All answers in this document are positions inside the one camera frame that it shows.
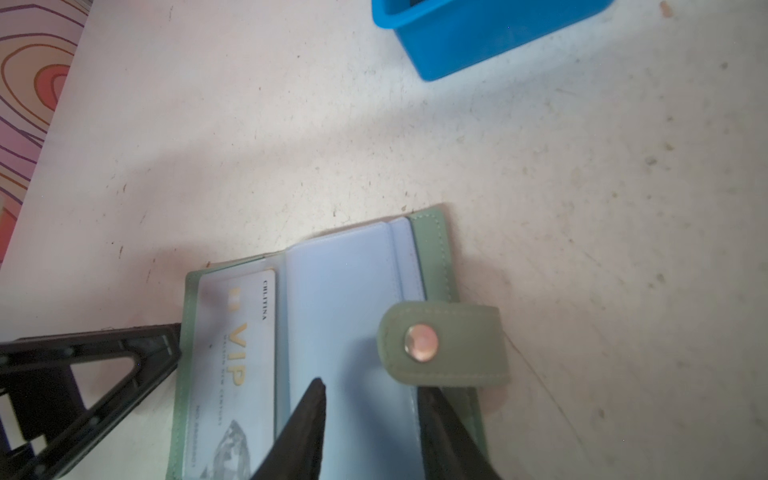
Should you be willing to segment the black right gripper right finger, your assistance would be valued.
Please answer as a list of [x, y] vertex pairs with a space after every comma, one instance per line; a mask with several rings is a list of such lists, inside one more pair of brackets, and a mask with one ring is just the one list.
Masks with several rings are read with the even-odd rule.
[[439, 388], [418, 387], [417, 406], [426, 479], [500, 479]]

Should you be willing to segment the blue plastic card tray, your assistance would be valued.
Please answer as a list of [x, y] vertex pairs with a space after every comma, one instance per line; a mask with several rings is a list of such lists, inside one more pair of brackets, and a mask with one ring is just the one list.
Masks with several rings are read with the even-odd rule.
[[586, 20], [610, 0], [373, 0], [416, 72], [434, 81]]

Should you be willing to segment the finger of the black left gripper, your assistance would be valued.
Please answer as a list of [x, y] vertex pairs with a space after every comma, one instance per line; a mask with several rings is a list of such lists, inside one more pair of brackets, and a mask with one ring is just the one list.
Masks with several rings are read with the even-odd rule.
[[1, 345], [1, 476], [69, 473], [178, 366], [179, 324]]

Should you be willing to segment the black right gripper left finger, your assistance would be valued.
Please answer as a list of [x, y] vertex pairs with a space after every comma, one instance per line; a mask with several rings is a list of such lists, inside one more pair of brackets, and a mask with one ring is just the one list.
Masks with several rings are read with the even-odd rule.
[[326, 425], [326, 386], [313, 379], [252, 480], [317, 480]]

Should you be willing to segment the white silver vip card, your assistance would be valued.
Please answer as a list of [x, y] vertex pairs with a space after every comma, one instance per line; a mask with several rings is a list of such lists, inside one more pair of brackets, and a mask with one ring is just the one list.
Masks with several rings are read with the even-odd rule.
[[197, 288], [181, 476], [249, 479], [274, 439], [276, 274], [251, 267]]

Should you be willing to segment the mint green card holder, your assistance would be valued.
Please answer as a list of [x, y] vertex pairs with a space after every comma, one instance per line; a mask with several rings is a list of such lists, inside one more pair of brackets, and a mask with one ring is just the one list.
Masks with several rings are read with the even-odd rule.
[[418, 387], [444, 393], [489, 462], [477, 392], [510, 380], [500, 313], [460, 301], [445, 216], [434, 208], [188, 274], [168, 478], [184, 479], [199, 282], [243, 266], [276, 274], [272, 446], [320, 378], [318, 479], [426, 479]]

